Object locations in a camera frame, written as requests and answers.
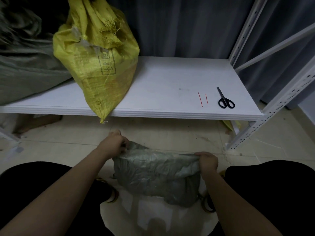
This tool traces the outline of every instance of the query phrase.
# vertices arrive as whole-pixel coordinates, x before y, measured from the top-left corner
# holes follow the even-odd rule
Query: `forearm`
[[[282,235],[257,209],[237,194],[216,171],[203,176],[227,236]]]
[[[65,234],[106,160],[93,150],[15,216],[0,235]]]

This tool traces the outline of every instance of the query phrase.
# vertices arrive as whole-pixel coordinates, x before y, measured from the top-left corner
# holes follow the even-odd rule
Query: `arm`
[[[237,194],[216,172],[218,158],[215,155],[208,152],[199,152],[196,155],[200,156],[201,176],[227,236],[282,235],[265,216]]]
[[[128,140],[111,132],[81,162],[48,187],[1,231],[2,235],[64,235],[105,162],[125,150]]]

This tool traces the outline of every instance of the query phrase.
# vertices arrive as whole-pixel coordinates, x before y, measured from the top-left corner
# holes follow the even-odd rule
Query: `tiled floor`
[[[283,109],[238,149],[229,151],[224,149],[229,131],[221,121],[116,117],[101,125],[93,116],[64,116],[58,123],[27,132],[21,153],[0,140],[0,173],[39,160],[73,167],[115,128],[130,140],[157,150],[212,152],[219,158],[218,170],[274,159],[298,161],[315,169],[315,144],[290,111]],[[120,191],[120,198],[114,204],[102,203],[100,210],[106,226],[117,236],[207,235],[218,222],[216,214],[203,212],[200,202],[185,209],[159,198],[133,196],[111,179],[112,174],[113,161],[109,161],[99,175]],[[204,183],[200,190],[205,190]]]

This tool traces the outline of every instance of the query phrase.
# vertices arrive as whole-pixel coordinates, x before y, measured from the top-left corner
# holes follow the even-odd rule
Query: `yellow woven sack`
[[[53,36],[53,54],[103,123],[130,87],[139,46],[124,14],[105,0],[68,2],[68,20]]]

